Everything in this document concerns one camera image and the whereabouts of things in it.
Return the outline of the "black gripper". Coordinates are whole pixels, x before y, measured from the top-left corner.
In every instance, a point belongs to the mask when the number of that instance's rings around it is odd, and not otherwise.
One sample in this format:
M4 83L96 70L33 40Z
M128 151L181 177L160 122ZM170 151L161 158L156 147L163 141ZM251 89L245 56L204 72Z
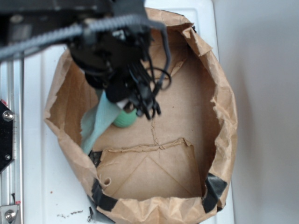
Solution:
M138 76L149 59L149 28L123 28L76 38L68 45L74 62L95 89L104 89L112 103L130 98L137 91Z

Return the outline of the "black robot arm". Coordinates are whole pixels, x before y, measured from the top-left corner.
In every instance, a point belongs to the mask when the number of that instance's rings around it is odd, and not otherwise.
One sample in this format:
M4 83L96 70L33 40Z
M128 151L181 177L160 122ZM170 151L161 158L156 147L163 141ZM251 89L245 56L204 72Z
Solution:
M109 101L153 103L149 47L154 24L142 0L3 0L0 59L25 57L66 44L90 86Z

